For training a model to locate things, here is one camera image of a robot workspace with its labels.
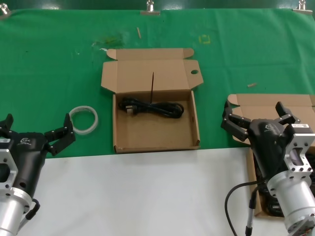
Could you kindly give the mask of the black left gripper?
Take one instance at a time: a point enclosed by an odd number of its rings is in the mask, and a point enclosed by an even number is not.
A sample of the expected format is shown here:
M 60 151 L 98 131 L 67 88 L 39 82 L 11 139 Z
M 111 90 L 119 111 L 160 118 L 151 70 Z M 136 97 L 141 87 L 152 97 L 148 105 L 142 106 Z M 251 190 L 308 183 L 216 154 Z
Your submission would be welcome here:
M 13 115 L 8 114 L 0 122 L 0 148 L 8 149 L 18 169 L 13 187 L 34 196 L 47 153 L 56 156 L 76 141 L 69 113 L 63 127 L 44 134 L 36 132 L 17 133 L 11 130 Z

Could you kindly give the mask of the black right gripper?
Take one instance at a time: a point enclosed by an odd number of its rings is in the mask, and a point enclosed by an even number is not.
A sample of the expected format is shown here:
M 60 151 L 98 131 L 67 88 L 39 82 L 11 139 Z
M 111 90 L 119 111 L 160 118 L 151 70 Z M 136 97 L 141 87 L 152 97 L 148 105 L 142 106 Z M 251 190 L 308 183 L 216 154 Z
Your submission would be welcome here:
M 226 100 L 222 113 L 222 129 L 242 142 L 248 138 L 264 181 L 269 181 L 276 174 L 288 170 L 284 161 L 288 144 L 284 125 L 300 123 L 300 119 L 282 102 L 277 102 L 275 109 L 279 118 L 251 121 L 233 114 L 231 103 Z

